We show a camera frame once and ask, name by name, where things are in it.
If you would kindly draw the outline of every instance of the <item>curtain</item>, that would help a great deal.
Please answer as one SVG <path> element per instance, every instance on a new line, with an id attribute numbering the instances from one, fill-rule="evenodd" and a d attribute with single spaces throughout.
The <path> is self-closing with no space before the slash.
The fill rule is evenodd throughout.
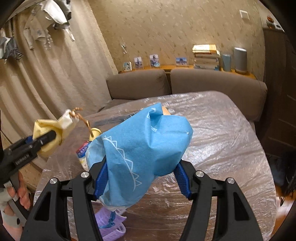
<path id="1" fill-rule="evenodd" d="M 59 118 L 66 109 L 83 107 L 83 116 L 111 100 L 106 78 L 117 74 L 110 52 L 87 0 L 72 0 L 71 30 L 49 27 L 53 43 L 45 50 L 34 41 L 30 50 L 23 29 L 33 8 L 12 18 L 20 60 L 0 60 L 2 132 L 11 142 L 32 134 L 36 119 Z M 5 34 L 11 37 L 9 22 Z"/>

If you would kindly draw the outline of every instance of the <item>blue string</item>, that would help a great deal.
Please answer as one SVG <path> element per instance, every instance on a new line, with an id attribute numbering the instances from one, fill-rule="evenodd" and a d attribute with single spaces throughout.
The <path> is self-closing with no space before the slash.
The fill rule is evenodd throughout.
<path id="1" fill-rule="evenodd" d="M 109 223 L 106 224 L 105 226 L 99 226 L 100 229 L 108 229 L 108 228 L 111 228 L 112 226 L 115 225 L 115 223 L 113 222 L 114 219 L 115 219 L 115 215 L 116 213 L 115 212 L 111 212 L 110 214 L 110 218 L 109 218 Z"/>

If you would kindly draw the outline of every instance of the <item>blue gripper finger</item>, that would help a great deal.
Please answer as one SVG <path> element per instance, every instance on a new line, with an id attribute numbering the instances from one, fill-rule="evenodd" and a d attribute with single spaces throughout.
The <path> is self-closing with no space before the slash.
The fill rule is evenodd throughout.
<path id="1" fill-rule="evenodd" d="M 33 136 L 27 137 L 25 142 L 26 142 L 26 144 L 30 144 L 31 142 L 33 142 Z"/>
<path id="2" fill-rule="evenodd" d="M 94 194 L 97 199 L 103 195 L 107 182 L 108 182 L 108 169 L 107 169 L 107 162 L 105 161 L 96 179 L 96 187 L 95 187 Z"/>
<path id="3" fill-rule="evenodd" d="M 191 196 L 190 181 L 189 181 L 189 178 L 186 175 L 186 173 L 180 163 L 178 163 L 177 167 L 175 168 L 174 175 L 175 175 L 176 180 L 178 182 L 181 193 L 186 198 L 189 198 Z"/>

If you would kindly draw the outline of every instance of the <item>light switch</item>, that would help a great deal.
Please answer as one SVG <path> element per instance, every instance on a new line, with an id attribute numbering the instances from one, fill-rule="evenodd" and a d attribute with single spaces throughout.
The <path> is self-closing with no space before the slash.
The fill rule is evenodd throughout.
<path id="1" fill-rule="evenodd" d="M 242 19 L 250 20 L 249 14 L 247 11 L 240 10 L 239 12 L 241 14 Z"/>

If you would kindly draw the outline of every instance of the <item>photo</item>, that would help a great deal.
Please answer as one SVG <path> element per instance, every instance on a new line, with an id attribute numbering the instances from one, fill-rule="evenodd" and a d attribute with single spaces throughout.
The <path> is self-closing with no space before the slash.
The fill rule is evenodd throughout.
<path id="1" fill-rule="evenodd" d="M 176 65 L 177 66 L 187 65 L 187 58 L 186 57 L 176 58 Z"/>
<path id="2" fill-rule="evenodd" d="M 136 69 L 143 68 L 142 57 L 135 57 L 134 60 L 135 60 L 135 68 Z"/>
<path id="3" fill-rule="evenodd" d="M 160 67 L 158 54 L 151 54 L 149 56 L 149 58 L 150 58 L 150 66 L 151 67 Z"/>
<path id="4" fill-rule="evenodd" d="M 123 63 L 123 70 L 126 71 L 131 71 L 132 67 L 131 67 L 131 62 L 124 62 Z"/>

